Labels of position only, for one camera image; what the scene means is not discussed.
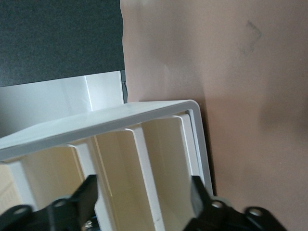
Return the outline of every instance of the plastic compartment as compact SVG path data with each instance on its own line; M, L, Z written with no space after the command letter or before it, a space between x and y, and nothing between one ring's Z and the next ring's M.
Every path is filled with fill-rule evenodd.
M117 231L163 231L141 128L96 136Z
M42 209L59 197L71 195L84 176L75 149L55 147L8 163L20 198L15 204Z
M168 231L183 230L194 217L191 175L198 174L193 132L187 114L142 124L155 185Z
M28 194L42 208L97 174L103 230L178 231L193 217L191 175L211 189L199 114L192 101L128 103L4 137L0 158L21 158L10 168L19 189L29 187L22 203Z

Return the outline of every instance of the black panel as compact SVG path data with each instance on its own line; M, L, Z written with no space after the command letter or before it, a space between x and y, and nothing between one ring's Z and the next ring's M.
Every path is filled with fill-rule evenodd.
M0 86L124 69L119 0L0 0Z

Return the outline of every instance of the pink wall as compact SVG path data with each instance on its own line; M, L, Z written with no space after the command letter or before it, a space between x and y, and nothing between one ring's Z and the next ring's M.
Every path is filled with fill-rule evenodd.
M129 101L194 99L218 195L308 226L308 2L123 0Z

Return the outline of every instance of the white plastic divider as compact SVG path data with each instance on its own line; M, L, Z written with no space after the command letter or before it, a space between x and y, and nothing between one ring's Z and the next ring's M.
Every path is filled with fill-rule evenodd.
M203 131L203 123L200 116L200 108L198 110L189 109L186 111L191 119L191 127L194 139L194 145L197 151L198 166L200 169L200 178L210 195L213 195L212 179L210 167L208 163L207 150L205 144L205 134Z
M159 203L168 231L182 230L194 217L191 175L200 175L188 114L142 123Z
M106 200L107 192L104 186L102 172L98 168L96 145L93 144L92 138L78 140L68 145L75 148L85 178L92 174L97 174L98 176L98 199L95 204L95 213L101 230L116 230L115 221L110 215L110 204Z
M117 231L164 231L142 128L96 136Z
M149 154L144 138L144 133L140 125L136 125L130 128L126 128L133 133L135 144L137 148L137 153L140 161L143 181L145 184L146 192L149 198L149 204L151 208L151 213L154 221L154 226L156 231L165 231L164 222L162 218L162 213L159 206L157 191L155 187L154 177L152 173L152 168L149 160Z
M9 167L0 165L0 214L21 202Z
M20 161L15 161L8 164L13 176L13 183L15 185L15 191L19 195L21 204L31 205L33 210L38 209L38 205L34 199L33 192L30 188L28 179L26 177L25 170Z

